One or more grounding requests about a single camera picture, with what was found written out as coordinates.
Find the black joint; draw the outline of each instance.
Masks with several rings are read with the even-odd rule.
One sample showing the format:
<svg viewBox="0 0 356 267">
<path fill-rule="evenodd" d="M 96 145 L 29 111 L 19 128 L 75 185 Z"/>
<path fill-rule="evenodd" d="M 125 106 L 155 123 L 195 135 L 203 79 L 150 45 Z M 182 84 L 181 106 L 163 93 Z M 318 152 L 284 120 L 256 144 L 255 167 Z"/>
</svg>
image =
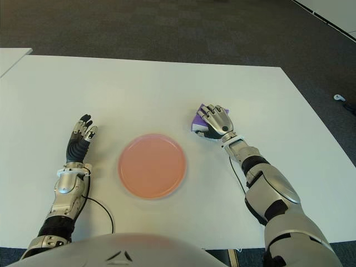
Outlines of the black joint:
<svg viewBox="0 0 356 267">
<path fill-rule="evenodd" d="M 251 157 L 248 157 L 247 159 L 244 160 L 244 162 L 241 165 L 241 168 L 244 171 L 244 174 L 246 176 L 247 173 L 249 172 L 249 170 L 251 170 L 252 167 L 254 167 L 257 164 L 261 164 L 261 163 L 269 164 L 269 162 L 266 161 L 266 159 L 264 159 L 264 157 L 251 156 Z"/>
<path fill-rule="evenodd" d="M 55 235 L 70 240 L 74 231 L 74 224 L 75 222 L 69 217 L 52 216 L 44 222 L 38 236 Z"/>
<path fill-rule="evenodd" d="M 286 262 L 281 256 L 276 256 L 272 258 L 269 248 L 263 254 L 263 267 L 283 267 L 286 265 Z"/>
<path fill-rule="evenodd" d="M 67 147 L 67 162 L 81 162 L 88 152 L 90 142 L 81 140 L 80 142 L 70 142 Z"/>
<path fill-rule="evenodd" d="M 284 214 L 288 209 L 287 205 L 283 202 L 282 199 L 274 201 L 266 210 L 265 217 L 267 220 L 271 220 L 273 217 L 277 215 Z"/>
<path fill-rule="evenodd" d="M 247 201 L 247 199 L 245 198 L 245 204 L 246 204 L 246 207 L 249 209 L 249 211 L 252 213 L 252 215 L 255 216 L 255 218 L 258 220 L 258 222 L 264 226 L 266 226 L 267 224 L 267 221 L 262 217 L 260 216 L 250 205 L 250 203 Z"/>
</svg>

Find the white wall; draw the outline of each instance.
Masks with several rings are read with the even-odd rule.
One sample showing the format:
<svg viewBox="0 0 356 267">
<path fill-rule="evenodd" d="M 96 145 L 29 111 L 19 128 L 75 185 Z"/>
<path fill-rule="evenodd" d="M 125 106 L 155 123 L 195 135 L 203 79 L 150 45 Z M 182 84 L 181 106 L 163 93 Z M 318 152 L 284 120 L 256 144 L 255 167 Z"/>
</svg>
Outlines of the white wall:
<svg viewBox="0 0 356 267">
<path fill-rule="evenodd" d="M 346 32 L 356 31 L 356 0 L 297 0 Z"/>
</svg>

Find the gray carpet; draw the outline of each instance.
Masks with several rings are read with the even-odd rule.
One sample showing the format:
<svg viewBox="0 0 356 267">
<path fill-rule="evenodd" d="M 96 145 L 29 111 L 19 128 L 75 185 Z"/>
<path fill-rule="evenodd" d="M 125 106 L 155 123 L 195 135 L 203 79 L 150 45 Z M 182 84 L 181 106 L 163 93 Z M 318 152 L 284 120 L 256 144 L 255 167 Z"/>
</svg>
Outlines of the gray carpet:
<svg viewBox="0 0 356 267">
<path fill-rule="evenodd" d="M 356 43 L 290 0 L 0 0 L 0 47 L 282 67 L 356 165 L 356 117 L 333 100 L 356 102 Z M 338 246 L 354 264 L 355 243 Z M 16 257 L 0 252 L 1 264 Z"/>
</svg>

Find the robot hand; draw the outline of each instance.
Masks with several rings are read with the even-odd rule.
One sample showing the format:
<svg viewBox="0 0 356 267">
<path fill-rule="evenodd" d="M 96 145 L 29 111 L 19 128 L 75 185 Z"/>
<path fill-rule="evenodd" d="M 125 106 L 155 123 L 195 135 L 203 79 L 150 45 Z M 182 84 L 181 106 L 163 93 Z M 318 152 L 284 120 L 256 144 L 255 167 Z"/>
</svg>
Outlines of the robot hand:
<svg viewBox="0 0 356 267">
<path fill-rule="evenodd" d="M 227 140 L 236 136 L 234 133 L 234 125 L 228 117 L 226 111 L 220 106 L 208 105 L 203 106 L 198 115 L 207 123 L 208 131 L 195 133 L 202 137 L 210 139 Z"/>
<path fill-rule="evenodd" d="M 90 118 L 90 115 L 85 114 L 75 125 L 67 146 L 67 163 L 83 163 L 83 159 L 87 154 L 90 142 L 98 129 L 97 126 L 92 126 L 90 130 L 87 131 L 88 127 L 93 123 Z"/>
</svg>

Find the purple object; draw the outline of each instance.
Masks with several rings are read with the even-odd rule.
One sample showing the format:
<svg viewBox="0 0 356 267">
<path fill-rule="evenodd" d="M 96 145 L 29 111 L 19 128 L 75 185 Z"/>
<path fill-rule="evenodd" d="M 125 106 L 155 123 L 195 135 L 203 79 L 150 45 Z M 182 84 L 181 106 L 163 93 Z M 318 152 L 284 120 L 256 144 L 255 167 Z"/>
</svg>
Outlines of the purple object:
<svg viewBox="0 0 356 267">
<path fill-rule="evenodd" d="M 201 104 L 198 110 L 196 111 L 195 117 L 193 122 L 191 123 L 191 131 L 198 131 L 198 130 L 205 130 L 207 131 L 207 124 L 206 122 L 197 114 L 197 112 L 201 109 L 201 107 L 205 106 Z"/>
</svg>

